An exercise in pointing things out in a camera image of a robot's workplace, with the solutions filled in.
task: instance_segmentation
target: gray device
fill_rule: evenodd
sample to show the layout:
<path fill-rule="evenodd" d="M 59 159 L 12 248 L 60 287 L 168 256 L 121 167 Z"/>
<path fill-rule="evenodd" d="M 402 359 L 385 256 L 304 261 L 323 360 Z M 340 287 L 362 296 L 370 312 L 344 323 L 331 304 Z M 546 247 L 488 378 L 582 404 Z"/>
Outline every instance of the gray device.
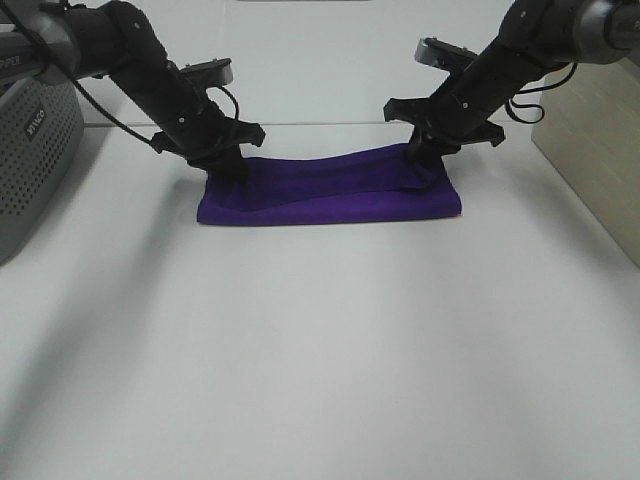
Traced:
<path fill-rule="evenodd" d="M 7 23 L 0 17 L 0 24 Z M 83 129 L 71 84 L 48 86 L 27 78 L 0 89 L 0 263 L 13 257 L 33 231 L 75 156 Z"/>

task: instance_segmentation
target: black cable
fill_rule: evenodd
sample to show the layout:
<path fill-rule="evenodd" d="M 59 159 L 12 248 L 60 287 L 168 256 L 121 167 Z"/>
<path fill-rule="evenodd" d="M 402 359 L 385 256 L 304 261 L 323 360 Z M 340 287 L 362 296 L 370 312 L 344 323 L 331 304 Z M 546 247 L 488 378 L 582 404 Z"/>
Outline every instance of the black cable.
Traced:
<path fill-rule="evenodd" d="M 566 84 L 567 82 L 569 82 L 569 80 L 571 80 L 573 78 L 573 76 L 576 73 L 576 70 L 578 70 L 578 64 L 574 63 L 571 66 L 571 70 L 569 71 L 569 73 L 567 74 L 566 77 L 564 77 L 562 80 L 560 80 L 557 83 L 554 83 L 553 85 L 546 85 L 543 87 L 536 87 L 536 88 L 530 88 L 528 90 L 520 90 L 518 93 L 516 93 L 516 95 L 527 95 L 530 93 L 539 93 L 539 92 L 546 92 L 548 90 L 554 90 L 556 88 L 559 88 L 561 86 L 563 86 L 564 84 Z M 521 117 L 519 117 L 516 113 L 514 109 L 518 109 L 518 110 L 528 110 L 531 108 L 535 108 L 540 110 L 540 118 L 538 118 L 537 120 L 525 120 Z M 513 98 L 510 98 L 509 101 L 505 104 L 504 109 L 507 112 L 507 115 L 509 115 L 509 118 L 511 118 L 512 120 L 518 122 L 518 123 L 524 123 L 525 125 L 535 125 L 536 123 L 540 123 L 542 120 L 544 120 L 547 112 L 544 109 L 544 107 L 542 105 L 538 105 L 535 103 L 516 103 Z"/>
<path fill-rule="evenodd" d="M 554 83 L 553 85 L 547 85 L 544 87 L 530 88 L 529 90 L 520 90 L 518 93 L 516 93 L 516 95 L 526 95 L 528 93 L 546 92 L 547 90 L 553 90 L 555 88 L 561 87 L 573 78 L 577 70 L 578 70 L 578 64 L 574 63 L 573 65 L 571 65 L 571 70 L 569 71 L 567 76 L 564 77 L 562 80 L 560 80 L 558 83 Z"/>
<path fill-rule="evenodd" d="M 538 118 L 537 120 L 525 120 L 524 118 L 521 118 L 516 114 L 514 108 L 517 108 L 520 110 L 536 108 L 540 110 L 540 118 Z M 511 118 L 511 120 L 514 120 L 518 123 L 524 123 L 525 125 L 535 125 L 536 123 L 540 123 L 542 120 L 544 120 L 544 117 L 547 114 L 546 110 L 542 105 L 538 105 L 535 103 L 520 104 L 520 103 L 514 102 L 513 99 L 509 100 L 505 104 L 504 109 L 507 111 L 507 115 L 509 115 L 509 118 Z"/>
<path fill-rule="evenodd" d="M 68 0 L 61 0 L 60 2 L 63 6 L 66 7 L 68 5 Z M 47 61 L 57 67 L 64 76 L 73 84 L 74 87 L 82 94 L 82 96 L 91 104 L 93 108 L 95 108 L 100 114 L 102 114 L 107 120 L 112 122 L 118 128 L 124 130 L 126 133 L 136 138 L 137 140 L 149 145 L 154 150 L 158 151 L 151 142 L 151 140 L 145 138 L 139 133 L 135 132 L 116 117 L 111 115 L 102 105 L 100 105 L 97 100 L 95 100 L 87 90 L 76 80 L 73 73 L 64 65 L 56 56 L 55 52 L 49 48 L 49 46 L 39 40 L 18 18 L 18 16 L 7 6 L 4 0 L 0 0 L 0 10 L 4 12 L 7 18 L 15 25 L 15 27 L 25 36 L 25 38 L 35 47 L 36 51 L 44 57 Z"/>

